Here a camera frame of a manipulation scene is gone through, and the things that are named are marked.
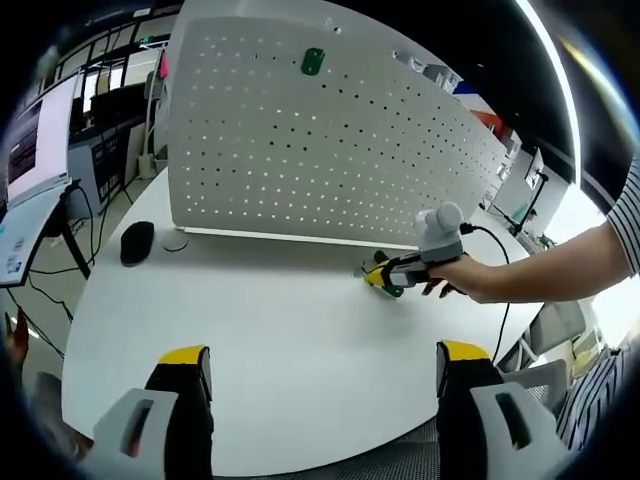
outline round table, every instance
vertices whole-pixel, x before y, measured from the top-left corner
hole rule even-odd
[[[120,263],[120,236],[132,223],[155,224],[149,258]],[[485,212],[513,260],[525,250]],[[504,305],[467,297],[394,299],[357,275],[374,248],[190,234],[165,251],[173,229],[166,170],[104,245],[85,287],[67,343],[64,420],[92,428],[131,388],[142,388],[166,352],[211,349],[213,471],[249,476],[317,467],[363,453],[432,418],[437,410],[435,345],[471,342],[492,354]],[[465,249],[504,263],[477,232]],[[390,254],[406,252],[389,252]],[[513,305],[500,356],[540,304]]]

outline striped sleeve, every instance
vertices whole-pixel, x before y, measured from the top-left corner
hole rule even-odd
[[[634,160],[620,198],[607,215],[634,274],[640,273],[640,161]]]

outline green clip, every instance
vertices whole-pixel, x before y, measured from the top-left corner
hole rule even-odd
[[[324,60],[324,50],[321,48],[310,48],[304,54],[302,61],[302,73],[305,75],[317,75],[320,72],[322,61]]]

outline monitor screen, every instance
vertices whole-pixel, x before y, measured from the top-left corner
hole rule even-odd
[[[21,112],[7,129],[4,142],[7,199],[11,205],[67,179],[69,117],[77,76],[47,92]]]

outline striped shirt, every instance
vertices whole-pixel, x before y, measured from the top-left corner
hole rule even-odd
[[[620,198],[607,220],[616,232],[633,274],[640,272],[640,162],[634,161]],[[594,365],[571,386],[557,422],[557,433],[569,450],[581,449],[620,386],[632,376],[640,358],[640,340]]]

